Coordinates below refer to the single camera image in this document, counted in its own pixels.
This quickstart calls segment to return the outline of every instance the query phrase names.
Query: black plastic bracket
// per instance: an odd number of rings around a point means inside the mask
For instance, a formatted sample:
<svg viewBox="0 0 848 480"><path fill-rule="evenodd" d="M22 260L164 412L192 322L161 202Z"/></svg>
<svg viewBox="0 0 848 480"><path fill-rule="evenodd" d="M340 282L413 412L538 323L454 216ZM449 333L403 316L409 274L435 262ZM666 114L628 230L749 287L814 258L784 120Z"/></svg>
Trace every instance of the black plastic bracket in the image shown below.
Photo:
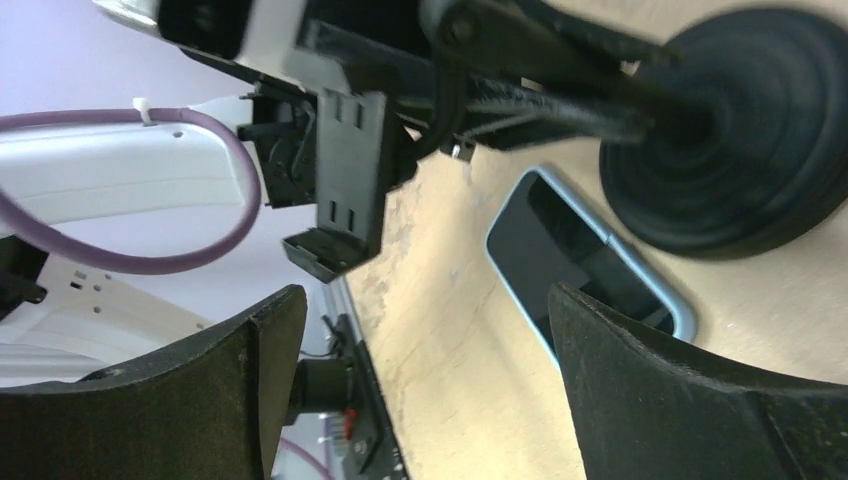
<svg viewBox="0 0 848 480"><path fill-rule="evenodd" d="M24 302L44 301L47 290L36 280L47 256L17 237L0 239L0 320Z"/></svg>
<svg viewBox="0 0 848 480"><path fill-rule="evenodd" d="M385 65L300 53L289 68L326 74L318 98L318 218L316 228L283 245L292 263L329 283L382 248L401 131L392 95L399 80Z"/></svg>
<svg viewBox="0 0 848 480"><path fill-rule="evenodd" d="M245 98L253 102L253 119L238 129L253 142L271 208L315 202L315 98L257 82Z"/></svg>
<svg viewBox="0 0 848 480"><path fill-rule="evenodd" d="M344 447L347 480L408 480L380 382L366 342L348 315L335 324L330 351L298 362L285 425L303 414L328 413L341 422L333 438Z"/></svg>

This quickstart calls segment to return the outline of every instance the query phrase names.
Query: wooden surface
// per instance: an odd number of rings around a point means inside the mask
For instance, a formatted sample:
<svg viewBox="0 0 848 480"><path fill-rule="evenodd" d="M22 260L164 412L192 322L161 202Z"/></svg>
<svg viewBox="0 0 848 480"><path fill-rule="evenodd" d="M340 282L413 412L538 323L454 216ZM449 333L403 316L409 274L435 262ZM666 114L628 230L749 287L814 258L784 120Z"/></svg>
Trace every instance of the wooden surface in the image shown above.
<svg viewBox="0 0 848 480"><path fill-rule="evenodd" d="M743 5L558 4L662 40ZM803 4L827 9L843 24L848 19L844 0ZM487 261L483 241L521 173L543 163L629 238L601 192L597 150L597 142L578 140L514 155L478 151L470 165L440 156L423 162L417 178L391 196L384 253L348 282L415 479L585 478L562 380ZM696 345L759 367L848 383L848 213L738 262L641 251L696 308Z"/></svg>

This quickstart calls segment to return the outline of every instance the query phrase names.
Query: blue phone case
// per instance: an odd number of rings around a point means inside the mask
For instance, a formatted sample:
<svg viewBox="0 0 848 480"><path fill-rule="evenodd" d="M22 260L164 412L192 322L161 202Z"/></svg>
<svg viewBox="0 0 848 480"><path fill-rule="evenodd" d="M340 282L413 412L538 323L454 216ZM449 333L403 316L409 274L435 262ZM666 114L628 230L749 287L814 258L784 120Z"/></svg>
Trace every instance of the blue phone case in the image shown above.
<svg viewBox="0 0 848 480"><path fill-rule="evenodd" d="M573 188L569 187L565 182L563 182L553 171L544 166L536 166L528 169L524 174L521 175L521 180L524 179L529 174L537 174L539 175L557 194L563 199L563 201L574 210L575 213L591 228L595 234L607 245L611 248L619 258L624 261L624 263L630 268L630 270L640 279L649 290L659 299L660 302L668 309L671 313L672 319L674 321L674 337L682 340L684 342L692 342L695 338L695 313L692 310L692 307L689 306L689 303L679 294L677 291L659 274L656 270L651 268L650 265L642 258L641 255L633 248L632 245L628 244L624 240L622 240L618 235L616 235L615 231L604 222L600 216L598 216L595 212L593 212L586 202L580 198L577 192L574 191ZM504 202L503 207L495 216L495 221L492 222L492 226L489 227L489 231L486 233L486 244L488 245L489 235L491 235L492 228L495 223L497 223L498 218L500 218L501 214L506 208L509 201L512 199L513 195L515 195L515 189L521 183L519 180L516 183L516 186L513 187L513 190L510 192L507 197L506 202ZM548 346L545 339L542 337L542 334L533 324L530 315L527 314L527 311L524 309L524 306L519 302L518 297L515 295L515 292L510 287L509 283L504 278L503 272L501 272L498 265L495 263L492 258L491 253L489 252L488 247L486 248L486 256L489 258L489 262L492 266L495 267L495 271L498 272L498 277L500 277L501 282L506 286L509 291L512 300L518 305L521 309L521 312L524 314L524 318L527 322L533 327L533 331L536 332L536 335L539 338L539 342L545 345L548 350L548 354L551 357L551 361L554 362L557 366L559 362L556 360L556 355L552 351L552 349Z"/></svg>

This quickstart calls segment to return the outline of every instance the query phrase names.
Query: white cable tie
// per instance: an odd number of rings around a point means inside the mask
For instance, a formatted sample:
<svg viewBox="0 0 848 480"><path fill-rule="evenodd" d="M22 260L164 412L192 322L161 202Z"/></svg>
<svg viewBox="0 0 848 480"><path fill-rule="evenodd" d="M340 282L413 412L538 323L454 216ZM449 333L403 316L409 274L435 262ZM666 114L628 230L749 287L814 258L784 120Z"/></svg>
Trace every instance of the white cable tie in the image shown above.
<svg viewBox="0 0 848 480"><path fill-rule="evenodd" d="M150 119L150 100L144 97L133 98L133 108L141 114L141 121L145 127L153 125L153 120Z"/></svg>

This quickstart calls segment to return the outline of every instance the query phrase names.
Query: black mount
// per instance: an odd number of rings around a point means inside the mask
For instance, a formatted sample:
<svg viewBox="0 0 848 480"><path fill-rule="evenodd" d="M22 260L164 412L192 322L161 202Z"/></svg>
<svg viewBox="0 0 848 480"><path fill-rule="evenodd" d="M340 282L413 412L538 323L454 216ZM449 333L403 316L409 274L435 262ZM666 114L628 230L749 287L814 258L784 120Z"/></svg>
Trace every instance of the black mount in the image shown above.
<svg viewBox="0 0 848 480"><path fill-rule="evenodd" d="M289 259L329 283L380 253L400 122L391 65L302 51L290 69L318 97L316 228L283 241Z"/></svg>
<svg viewBox="0 0 848 480"><path fill-rule="evenodd" d="M342 460L345 479L408 479L365 342L357 339L347 315L331 327L330 352L298 362L285 425L293 425L302 414L333 414L341 423L334 440L347 446Z"/></svg>
<svg viewBox="0 0 848 480"><path fill-rule="evenodd" d="M271 208L315 202L316 99L288 85L257 82L253 123L238 130L256 147Z"/></svg>

